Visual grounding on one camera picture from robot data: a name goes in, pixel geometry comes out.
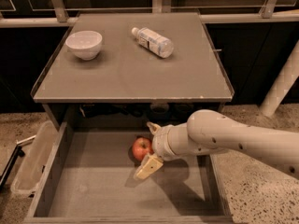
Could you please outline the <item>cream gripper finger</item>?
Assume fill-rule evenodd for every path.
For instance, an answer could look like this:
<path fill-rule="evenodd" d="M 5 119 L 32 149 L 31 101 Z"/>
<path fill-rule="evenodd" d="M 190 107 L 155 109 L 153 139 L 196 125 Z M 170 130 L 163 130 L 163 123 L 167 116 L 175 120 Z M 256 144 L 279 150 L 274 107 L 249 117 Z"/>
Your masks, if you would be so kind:
<path fill-rule="evenodd" d="M 134 174 L 135 180 L 144 180 L 158 171 L 164 164 L 164 161 L 156 154 L 146 154 L 140 166 Z"/>
<path fill-rule="evenodd" d="M 150 121 L 147 122 L 147 127 L 149 128 L 149 131 L 153 135 L 155 135 L 161 129 L 160 125 L 158 125 L 156 123 L 153 123 L 153 122 L 150 122 Z"/>

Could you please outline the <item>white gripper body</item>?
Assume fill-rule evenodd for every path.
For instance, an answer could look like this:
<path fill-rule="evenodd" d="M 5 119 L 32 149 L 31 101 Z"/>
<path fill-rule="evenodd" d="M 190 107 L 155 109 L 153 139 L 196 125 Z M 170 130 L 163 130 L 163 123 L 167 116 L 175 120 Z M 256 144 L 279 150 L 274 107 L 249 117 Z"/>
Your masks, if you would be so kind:
<path fill-rule="evenodd" d="M 211 148 L 195 143 L 187 133 L 187 124 L 167 125 L 153 135 L 154 153 L 164 161 L 182 159 L 185 156 L 204 156 L 222 153 L 223 148 Z"/>

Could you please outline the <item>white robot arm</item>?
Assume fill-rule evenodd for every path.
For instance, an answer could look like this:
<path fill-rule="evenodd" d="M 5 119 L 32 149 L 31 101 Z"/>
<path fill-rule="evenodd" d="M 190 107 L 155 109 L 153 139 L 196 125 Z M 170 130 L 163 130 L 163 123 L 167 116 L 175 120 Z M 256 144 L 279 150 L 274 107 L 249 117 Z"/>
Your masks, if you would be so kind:
<path fill-rule="evenodd" d="M 146 179 L 166 161 L 225 149 L 241 152 L 280 172 L 299 178 L 299 133 L 249 126 L 223 114 L 201 109 L 185 123 L 159 126 L 148 122 L 153 153 L 142 160 L 136 179 Z"/>

